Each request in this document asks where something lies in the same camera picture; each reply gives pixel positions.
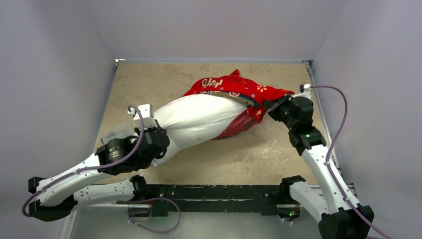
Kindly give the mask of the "red printed pillowcase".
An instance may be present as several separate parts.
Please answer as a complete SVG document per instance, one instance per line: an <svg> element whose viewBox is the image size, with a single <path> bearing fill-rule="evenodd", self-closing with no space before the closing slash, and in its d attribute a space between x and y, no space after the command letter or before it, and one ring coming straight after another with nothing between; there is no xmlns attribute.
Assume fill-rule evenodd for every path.
<svg viewBox="0 0 422 239"><path fill-rule="evenodd" d="M207 94L228 98L246 104L246 109L237 116L215 139L234 137L261 123L265 109L263 102L272 101L295 92L291 90L259 85L251 79L241 77L239 70L221 77L203 78L196 81L183 96Z"/></svg>

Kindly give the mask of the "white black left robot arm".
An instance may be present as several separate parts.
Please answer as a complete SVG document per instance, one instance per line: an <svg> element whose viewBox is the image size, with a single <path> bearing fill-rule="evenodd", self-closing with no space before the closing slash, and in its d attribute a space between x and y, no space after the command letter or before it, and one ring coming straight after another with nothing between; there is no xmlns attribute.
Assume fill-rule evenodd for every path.
<svg viewBox="0 0 422 239"><path fill-rule="evenodd" d="M170 141L166 130L160 127L134 135L113 138L80 164L51 178L32 177L28 190L32 197L22 212L44 222L59 220L72 211L94 204L112 201L144 203L148 199L145 179L134 176L112 184L98 181L146 169L154 158L162 158Z"/></svg>

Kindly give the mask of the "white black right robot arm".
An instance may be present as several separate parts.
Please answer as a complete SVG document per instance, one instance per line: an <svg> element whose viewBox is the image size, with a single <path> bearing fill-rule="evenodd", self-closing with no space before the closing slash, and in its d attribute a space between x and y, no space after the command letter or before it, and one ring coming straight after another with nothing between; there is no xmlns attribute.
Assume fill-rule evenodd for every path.
<svg viewBox="0 0 422 239"><path fill-rule="evenodd" d="M363 206L342 179L322 133L313 125L313 102L303 96L284 95L262 104L275 121L285 124L293 148L314 174L322 194L304 182L280 188L280 198L299 202L317 221L323 239L365 239L374 219L370 206Z"/></svg>

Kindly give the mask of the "white pillow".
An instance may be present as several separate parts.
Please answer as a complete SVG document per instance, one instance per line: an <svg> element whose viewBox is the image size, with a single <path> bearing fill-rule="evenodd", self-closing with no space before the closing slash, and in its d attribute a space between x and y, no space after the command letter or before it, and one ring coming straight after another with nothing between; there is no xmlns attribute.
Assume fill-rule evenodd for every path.
<svg viewBox="0 0 422 239"><path fill-rule="evenodd" d="M154 118L167 131L170 144L152 165L157 167L183 149L217 138L245 110L244 103L207 94L181 97L157 109Z"/></svg>

